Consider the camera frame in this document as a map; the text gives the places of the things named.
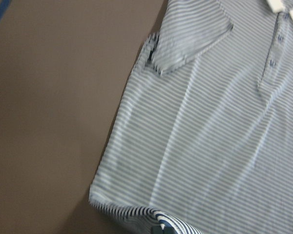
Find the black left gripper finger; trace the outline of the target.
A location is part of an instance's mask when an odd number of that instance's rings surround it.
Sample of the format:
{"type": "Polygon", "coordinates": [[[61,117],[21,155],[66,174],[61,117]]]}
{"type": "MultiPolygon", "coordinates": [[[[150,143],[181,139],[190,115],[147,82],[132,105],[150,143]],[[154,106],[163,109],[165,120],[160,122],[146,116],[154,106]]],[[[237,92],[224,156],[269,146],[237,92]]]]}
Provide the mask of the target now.
{"type": "Polygon", "coordinates": [[[173,227],[153,226],[150,230],[151,234],[173,234],[173,227]]]}

